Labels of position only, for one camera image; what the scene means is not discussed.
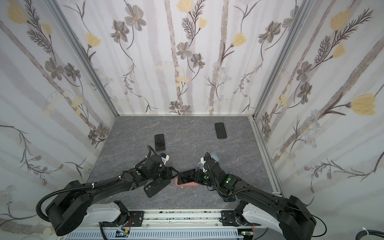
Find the pink phone case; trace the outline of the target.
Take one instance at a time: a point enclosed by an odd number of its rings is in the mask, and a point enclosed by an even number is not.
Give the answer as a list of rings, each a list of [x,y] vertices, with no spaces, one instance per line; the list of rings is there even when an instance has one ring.
[[[181,187],[181,188],[184,188],[184,187],[198,187],[199,184],[195,183],[195,182],[190,182],[190,183],[186,183],[186,184],[182,184],[182,183],[179,184],[179,179],[175,178],[175,186],[176,187]]]

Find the purple-edged black phone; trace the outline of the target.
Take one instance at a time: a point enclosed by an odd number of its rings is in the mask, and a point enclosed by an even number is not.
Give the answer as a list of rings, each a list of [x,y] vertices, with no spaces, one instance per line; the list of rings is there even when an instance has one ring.
[[[195,174],[196,174],[195,169],[178,173],[179,184],[195,182]]]

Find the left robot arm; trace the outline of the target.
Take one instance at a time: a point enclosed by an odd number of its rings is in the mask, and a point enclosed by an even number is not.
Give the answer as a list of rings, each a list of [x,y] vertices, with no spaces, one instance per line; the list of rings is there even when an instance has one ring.
[[[150,187],[157,194],[177,177],[178,171],[164,165],[158,155],[147,157],[135,168],[122,171],[117,177],[81,184],[72,181],[62,190],[52,192],[36,205],[37,215],[51,223],[57,236],[64,236],[78,228],[91,205],[110,196],[132,191],[141,186]]]

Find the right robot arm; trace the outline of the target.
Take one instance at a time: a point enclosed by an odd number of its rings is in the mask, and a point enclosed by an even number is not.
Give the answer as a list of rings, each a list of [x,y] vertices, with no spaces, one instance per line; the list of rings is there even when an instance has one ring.
[[[250,223],[272,229],[287,240],[312,239],[317,222],[300,199],[269,194],[226,174],[209,153],[201,158],[201,163],[203,169],[194,176],[196,183],[212,187],[226,202],[240,200],[233,211],[234,226]]]

